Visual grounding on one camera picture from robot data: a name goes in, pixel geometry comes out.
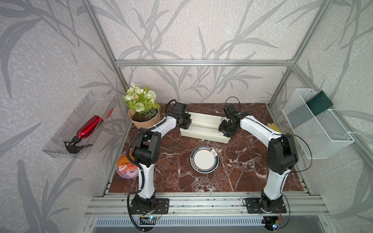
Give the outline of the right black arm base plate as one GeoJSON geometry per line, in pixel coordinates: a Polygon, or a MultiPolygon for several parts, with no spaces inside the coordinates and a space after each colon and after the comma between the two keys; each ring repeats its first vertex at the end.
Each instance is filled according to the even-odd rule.
{"type": "Polygon", "coordinates": [[[244,198],[242,202],[249,214],[286,214],[288,212],[282,199],[268,202],[262,198],[244,198]]]}

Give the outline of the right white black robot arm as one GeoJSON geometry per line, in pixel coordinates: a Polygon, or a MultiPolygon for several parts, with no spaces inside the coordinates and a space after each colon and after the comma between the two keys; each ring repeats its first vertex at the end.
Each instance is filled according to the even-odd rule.
{"type": "Polygon", "coordinates": [[[238,111],[232,104],[226,106],[223,112],[227,119],[220,123],[219,131],[225,137],[233,137],[238,130],[243,129],[267,147],[269,175],[261,192],[262,208],[269,209],[281,203],[286,179],[298,162],[293,136],[269,128],[248,112],[238,111]]]}

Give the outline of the white plate green rim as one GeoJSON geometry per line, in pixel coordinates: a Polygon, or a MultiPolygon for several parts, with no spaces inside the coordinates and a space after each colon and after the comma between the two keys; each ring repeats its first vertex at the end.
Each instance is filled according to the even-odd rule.
{"type": "Polygon", "coordinates": [[[200,146],[193,150],[189,158],[192,168],[198,173],[209,174],[219,165],[218,153],[209,146],[200,146]]]}

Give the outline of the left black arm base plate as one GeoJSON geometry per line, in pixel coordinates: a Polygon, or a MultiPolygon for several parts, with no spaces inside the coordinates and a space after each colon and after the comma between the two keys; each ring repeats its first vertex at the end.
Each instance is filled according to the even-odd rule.
{"type": "Polygon", "coordinates": [[[145,214],[151,212],[152,214],[167,214],[169,211],[170,199],[156,198],[151,200],[133,199],[130,204],[131,214],[145,214]]]}

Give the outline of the cream plastic wrap dispenser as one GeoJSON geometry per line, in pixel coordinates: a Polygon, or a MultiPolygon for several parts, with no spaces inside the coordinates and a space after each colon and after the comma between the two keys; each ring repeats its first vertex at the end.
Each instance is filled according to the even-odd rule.
{"type": "Polygon", "coordinates": [[[219,131],[221,121],[227,118],[194,112],[189,114],[191,125],[186,130],[180,128],[181,136],[228,144],[230,138],[219,131]]]}

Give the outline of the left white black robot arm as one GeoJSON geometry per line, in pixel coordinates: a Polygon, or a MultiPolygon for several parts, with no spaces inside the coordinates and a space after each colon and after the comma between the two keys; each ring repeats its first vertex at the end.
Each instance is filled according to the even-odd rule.
{"type": "Polygon", "coordinates": [[[175,128],[188,129],[191,125],[188,106],[176,100],[170,102],[174,105],[164,117],[150,128],[139,129],[132,142],[132,155],[139,171],[139,190],[133,204],[151,210],[155,207],[154,166],[160,156],[161,139],[175,128]]]}

